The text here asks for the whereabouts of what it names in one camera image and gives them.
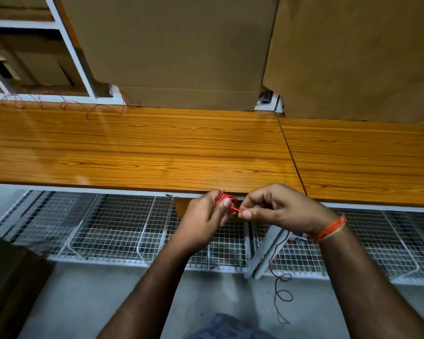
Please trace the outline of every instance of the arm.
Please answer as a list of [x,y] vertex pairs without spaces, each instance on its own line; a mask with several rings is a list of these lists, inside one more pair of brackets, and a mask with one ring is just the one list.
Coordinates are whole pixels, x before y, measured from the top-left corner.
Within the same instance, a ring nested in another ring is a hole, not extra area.
[[207,246],[216,230],[228,220],[231,201],[225,199],[215,207],[219,194],[214,190],[190,202],[170,241],[102,329],[98,339],[160,337],[188,260]]
[[[239,216],[316,235],[333,211],[282,184],[249,193]],[[331,284],[352,338],[424,338],[424,319],[391,285],[348,226],[320,242]]]

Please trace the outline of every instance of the right hand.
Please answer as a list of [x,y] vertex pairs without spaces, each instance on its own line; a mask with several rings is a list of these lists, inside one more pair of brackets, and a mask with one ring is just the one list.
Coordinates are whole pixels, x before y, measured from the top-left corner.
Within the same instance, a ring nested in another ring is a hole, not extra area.
[[271,184],[249,193],[239,217],[277,225],[288,231],[316,235],[339,216],[319,202],[288,187]]

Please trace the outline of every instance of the forearm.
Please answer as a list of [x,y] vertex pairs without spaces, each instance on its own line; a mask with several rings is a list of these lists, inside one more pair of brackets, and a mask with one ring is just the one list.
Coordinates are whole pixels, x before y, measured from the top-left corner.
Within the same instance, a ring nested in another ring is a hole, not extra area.
[[189,258],[169,241],[98,338],[159,338]]
[[320,247],[352,338],[424,338],[424,320],[348,226],[323,240]]

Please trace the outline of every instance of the fingernail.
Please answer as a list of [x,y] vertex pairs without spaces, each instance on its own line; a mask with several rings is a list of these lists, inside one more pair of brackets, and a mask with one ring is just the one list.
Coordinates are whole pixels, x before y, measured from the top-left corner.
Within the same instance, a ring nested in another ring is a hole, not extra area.
[[251,220],[251,212],[249,210],[244,210],[241,214],[245,220]]

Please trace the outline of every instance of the left hand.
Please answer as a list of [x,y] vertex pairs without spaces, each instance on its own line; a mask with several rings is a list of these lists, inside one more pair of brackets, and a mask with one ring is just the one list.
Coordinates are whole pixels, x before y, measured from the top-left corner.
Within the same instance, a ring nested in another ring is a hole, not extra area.
[[170,241],[180,245],[189,255],[206,247],[217,229],[223,227],[228,221],[228,210],[232,205],[231,200],[226,198],[215,206],[218,196],[220,191],[212,190],[190,201]]

